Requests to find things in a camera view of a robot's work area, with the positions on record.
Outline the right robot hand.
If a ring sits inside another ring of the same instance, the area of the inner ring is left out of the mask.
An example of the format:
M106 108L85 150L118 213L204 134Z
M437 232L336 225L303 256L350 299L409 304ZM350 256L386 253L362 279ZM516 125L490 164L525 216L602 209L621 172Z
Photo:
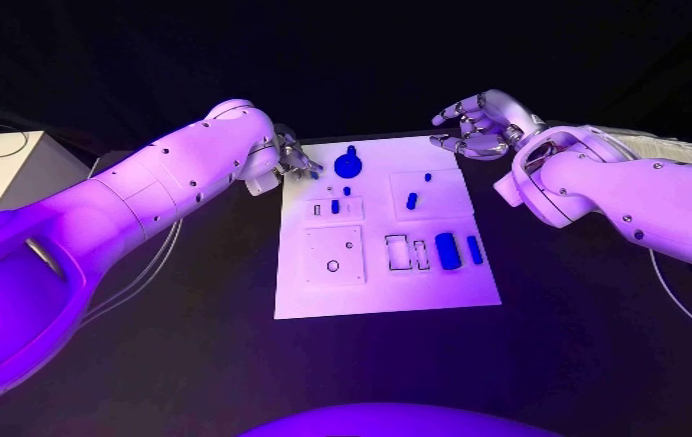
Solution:
M519 151L548 125L529 108L501 90L490 89L461 99L435 115L438 127L457 120L460 136L432 135L429 143L463 157L491 161Z

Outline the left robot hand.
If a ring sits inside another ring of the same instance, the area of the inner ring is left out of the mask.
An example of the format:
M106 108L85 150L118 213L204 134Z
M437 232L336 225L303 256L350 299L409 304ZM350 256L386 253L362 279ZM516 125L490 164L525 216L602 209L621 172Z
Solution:
M303 176L323 172L323 166L318 165L307 156L295 133L284 124L274 124L274 134L277 137L278 164L277 172L281 176L290 173Z

